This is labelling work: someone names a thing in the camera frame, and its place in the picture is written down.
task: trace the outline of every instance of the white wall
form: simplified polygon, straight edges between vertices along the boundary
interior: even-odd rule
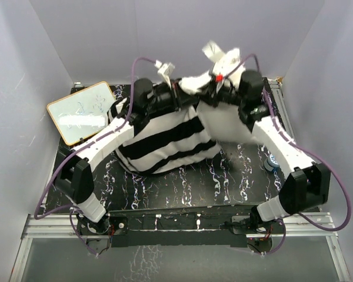
[[[298,143],[334,165],[353,204],[353,1],[326,1],[287,72],[284,93]],[[341,224],[346,205],[336,181],[327,208]],[[353,215],[339,242],[353,278]]]
[[[31,4],[0,0],[0,281],[9,279],[55,156],[59,135],[46,104],[71,86]]]
[[[173,75],[211,67],[201,52],[255,52],[262,71],[284,76],[324,0],[31,0],[74,81],[128,82],[137,56],[176,64]],[[144,66],[137,74],[157,78]]]

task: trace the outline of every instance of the black table surface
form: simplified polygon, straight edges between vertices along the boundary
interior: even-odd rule
[[[112,85],[111,89],[118,98],[128,96],[130,86]],[[78,90],[82,88],[72,88],[71,93]],[[67,145],[60,139],[59,146]],[[263,167],[268,155],[265,146],[224,143],[213,159],[180,167],[164,176],[141,177],[126,172],[111,154],[94,171],[94,193],[108,210],[255,204],[276,196],[281,188],[277,173],[268,173]],[[54,170],[61,162],[56,158]],[[68,203],[52,187],[41,213]]]

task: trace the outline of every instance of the striped cloth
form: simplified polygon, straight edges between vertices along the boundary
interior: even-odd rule
[[[120,112],[122,103],[109,110]],[[221,147],[213,141],[191,106],[180,112],[155,117],[133,139],[125,142],[116,155],[125,170],[140,175],[166,173],[183,165],[213,158]]]

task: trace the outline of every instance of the purple cable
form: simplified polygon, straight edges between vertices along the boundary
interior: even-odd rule
[[[150,62],[150,63],[153,63],[155,64],[156,61],[152,60],[152,59],[148,59],[146,57],[138,57],[137,59],[135,59],[134,63],[132,64],[132,69],[131,69],[131,94],[129,96],[129,109],[128,109],[128,113],[127,115],[125,116],[125,119],[124,119],[124,122],[121,126],[118,126],[114,131],[110,131],[110,132],[107,132],[106,134],[102,135],[101,137],[97,138],[97,142],[102,140],[103,138],[105,138],[106,136],[109,136],[110,134],[112,133],[115,133],[116,131],[119,131],[121,130],[125,124],[127,123],[127,121],[129,120],[129,117],[132,113],[132,108],[134,106],[134,88],[135,88],[135,67],[136,67],[136,63],[140,60],[143,60],[143,61],[147,61],[147,62]]]
[[[273,111],[273,107],[271,105],[271,98],[269,97],[269,93],[264,89],[263,91],[263,94],[265,96],[265,101],[267,102],[267,105],[269,107],[269,113],[271,114],[271,117],[272,117],[272,122],[273,122],[273,125],[274,127],[276,128],[277,131],[279,131],[279,134],[280,136],[287,142],[289,142],[289,139],[284,135],[284,133],[282,131],[279,130],[279,127],[275,121],[275,113]],[[324,164],[332,173],[332,175],[336,178],[337,182],[339,183],[340,185],[340,188],[344,194],[344,197],[345,197],[345,201],[347,202],[347,216],[344,220],[344,222],[338,226],[338,227],[335,227],[335,228],[329,228],[329,227],[324,227],[324,226],[321,226],[319,225],[318,223],[315,223],[313,222],[311,219],[309,219],[306,215],[302,214],[302,213],[298,213],[301,217],[303,217],[306,221],[310,222],[312,225],[314,225],[315,227],[319,228],[319,229],[322,229],[322,230],[325,230],[325,231],[339,231],[341,229],[343,229],[345,226],[348,225],[350,219],[351,219],[351,216],[352,216],[352,204],[351,204],[351,200],[349,198],[349,194],[348,194],[348,191],[344,185],[344,183],[342,182],[341,178],[338,176],[338,173],[335,171],[335,169],[329,164],[327,163],[323,158],[317,156],[316,154],[310,152],[309,150],[306,150],[304,148],[302,148],[301,146],[298,146],[297,144],[293,143],[293,142],[289,142],[289,144],[298,149],[298,150],[301,150],[303,152],[305,152],[306,154],[316,158],[317,160],[319,160],[322,164]]]
[[[254,57],[258,72],[260,72],[258,57],[255,54],[249,54],[248,56],[246,56],[246,58],[243,59],[243,61],[240,61],[239,64],[230,73],[225,75],[224,78],[228,78],[229,76],[231,76],[234,72],[237,71],[237,69],[239,69],[241,65],[243,65],[251,57]]]
[[[75,156],[77,153],[81,152],[82,150],[92,146],[95,142],[92,141],[91,143],[81,147],[80,149],[78,149],[77,151],[74,151],[72,152],[68,157],[66,157],[63,162],[58,166],[58,168],[54,171],[54,173],[52,174],[49,182],[47,183],[46,185],[46,188],[45,190],[43,191],[42,193],[42,196],[41,198],[39,199],[39,202],[38,204],[36,204],[36,208],[35,208],[35,212],[34,212],[34,218],[35,219],[44,219],[46,216],[49,216],[51,213],[54,213],[54,212],[57,212],[59,210],[62,210],[62,209],[66,209],[67,207],[72,207],[72,204],[66,204],[64,206],[61,206],[61,207],[57,207],[56,209],[53,209],[53,210],[50,210],[48,211],[47,213],[45,214],[42,214],[42,215],[38,215],[39,213],[39,209],[41,208],[41,204],[43,202],[43,199],[45,198],[46,194],[48,193],[48,190],[51,188],[52,184],[54,183],[57,175],[59,174],[59,172],[61,171],[61,169],[64,167],[64,165],[71,159],[73,158],[73,156]]]

